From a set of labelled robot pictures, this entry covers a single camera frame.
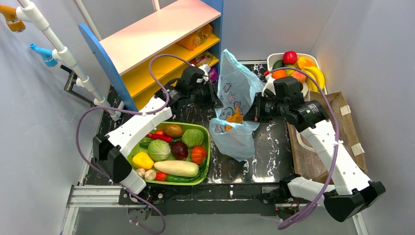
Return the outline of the brown ginger root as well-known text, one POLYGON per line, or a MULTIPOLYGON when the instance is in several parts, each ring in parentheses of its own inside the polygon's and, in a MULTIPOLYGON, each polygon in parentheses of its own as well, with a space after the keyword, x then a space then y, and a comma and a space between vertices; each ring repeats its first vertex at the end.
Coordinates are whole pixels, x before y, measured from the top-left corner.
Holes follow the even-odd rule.
POLYGON ((239 112, 239 108, 236 108, 234 114, 231 115, 231 116, 228 116, 226 118, 226 121, 230 122, 230 123, 240 123, 240 124, 242 124, 243 117, 239 112))

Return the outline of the light blue plastic bag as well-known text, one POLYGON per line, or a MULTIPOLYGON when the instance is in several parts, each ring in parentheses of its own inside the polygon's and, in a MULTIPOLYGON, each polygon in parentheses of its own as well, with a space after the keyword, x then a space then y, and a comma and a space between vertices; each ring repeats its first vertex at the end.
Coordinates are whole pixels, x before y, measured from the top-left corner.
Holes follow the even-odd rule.
POLYGON ((238 162, 254 157, 253 133, 259 123, 230 121, 230 117, 243 117, 251 108, 254 95, 264 88, 256 74, 237 61, 227 49, 220 58, 217 96, 223 104, 215 108, 216 117, 209 122, 209 132, 219 152, 238 162))

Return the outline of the orange fruit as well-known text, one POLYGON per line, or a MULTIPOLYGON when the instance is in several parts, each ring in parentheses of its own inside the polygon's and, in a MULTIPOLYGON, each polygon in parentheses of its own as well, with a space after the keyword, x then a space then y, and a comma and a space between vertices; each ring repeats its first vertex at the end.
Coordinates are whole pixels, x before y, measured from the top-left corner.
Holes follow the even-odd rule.
POLYGON ((272 78, 274 78, 275 80, 284 78, 284 77, 287 77, 287 73, 285 70, 277 70, 277 71, 272 72, 272 78))

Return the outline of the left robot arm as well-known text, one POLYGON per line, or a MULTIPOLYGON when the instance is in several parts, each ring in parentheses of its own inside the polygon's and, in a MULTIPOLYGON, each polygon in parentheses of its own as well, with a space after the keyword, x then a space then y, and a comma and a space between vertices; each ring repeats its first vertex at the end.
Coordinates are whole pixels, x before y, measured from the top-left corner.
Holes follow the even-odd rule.
POLYGON ((148 133, 183 106, 193 103, 203 108, 220 107, 221 102, 208 77, 209 71, 208 65, 186 67, 181 77, 161 86, 139 115, 133 114, 123 125, 106 135, 96 135, 93 157, 97 167, 113 182, 139 194, 146 182, 127 161, 128 155, 148 133))

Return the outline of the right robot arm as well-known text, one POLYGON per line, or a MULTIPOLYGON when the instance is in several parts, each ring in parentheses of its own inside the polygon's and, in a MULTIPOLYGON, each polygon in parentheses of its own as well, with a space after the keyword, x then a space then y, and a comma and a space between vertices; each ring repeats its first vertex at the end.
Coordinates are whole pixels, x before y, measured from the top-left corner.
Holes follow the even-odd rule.
POLYGON ((370 207, 386 189, 372 181, 355 163, 340 141, 339 124, 330 105, 306 101, 302 84, 293 77, 269 78, 256 93, 245 121, 266 123, 284 118, 305 138, 328 170, 324 183, 294 174, 279 181, 280 199, 302 198, 306 207, 283 221, 281 229, 305 219, 317 205, 325 207, 336 221, 343 222, 370 207))

